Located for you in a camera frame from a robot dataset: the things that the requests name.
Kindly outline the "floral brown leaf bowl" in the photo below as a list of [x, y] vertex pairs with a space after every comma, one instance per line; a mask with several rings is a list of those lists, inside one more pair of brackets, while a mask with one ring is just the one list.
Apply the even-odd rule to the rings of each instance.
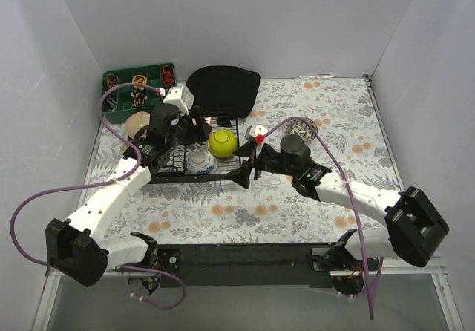
[[318, 126], [307, 117], [299, 117], [290, 120], [285, 127], [286, 135], [297, 135], [304, 142], [311, 142], [315, 139], [315, 132]]

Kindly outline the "beige tan bowl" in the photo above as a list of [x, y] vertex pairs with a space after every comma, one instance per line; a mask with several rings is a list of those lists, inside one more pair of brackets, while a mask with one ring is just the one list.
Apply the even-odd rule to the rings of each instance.
[[146, 111], [138, 111], [125, 121], [125, 132], [130, 138], [134, 138], [136, 133], [150, 123], [150, 113]]

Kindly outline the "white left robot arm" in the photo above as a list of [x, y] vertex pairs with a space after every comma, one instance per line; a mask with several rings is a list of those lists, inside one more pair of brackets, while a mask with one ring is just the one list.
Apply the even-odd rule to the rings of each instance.
[[148, 185], [178, 145], [207, 140], [212, 127], [199, 106], [184, 114], [172, 104], [158, 105], [149, 124], [127, 141], [123, 158], [109, 180], [65, 220], [53, 219], [45, 229], [47, 262], [81, 285], [93, 286], [108, 269], [127, 264], [151, 271], [158, 261], [157, 241], [140, 232], [105, 240], [105, 233], [129, 200]]

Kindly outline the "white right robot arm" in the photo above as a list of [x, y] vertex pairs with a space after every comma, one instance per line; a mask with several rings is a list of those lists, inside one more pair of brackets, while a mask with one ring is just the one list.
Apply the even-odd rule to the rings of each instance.
[[421, 189], [411, 186], [394, 191], [347, 183], [338, 173], [313, 161], [310, 148], [299, 136], [285, 136], [279, 151], [250, 140], [233, 154], [246, 158], [232, 172], [232, 181], [244, 188], [249, 187], [251, 175], [262, 171], [288, 175], [303, 197], [356, 210], [381, 224], [364, 235], [364, 251], [355, 232], [338, 240], [335, 259], [343, 269], [356, 268], [368, 258], [394, 257], [424, 267], [449, 232], [448, 224]]

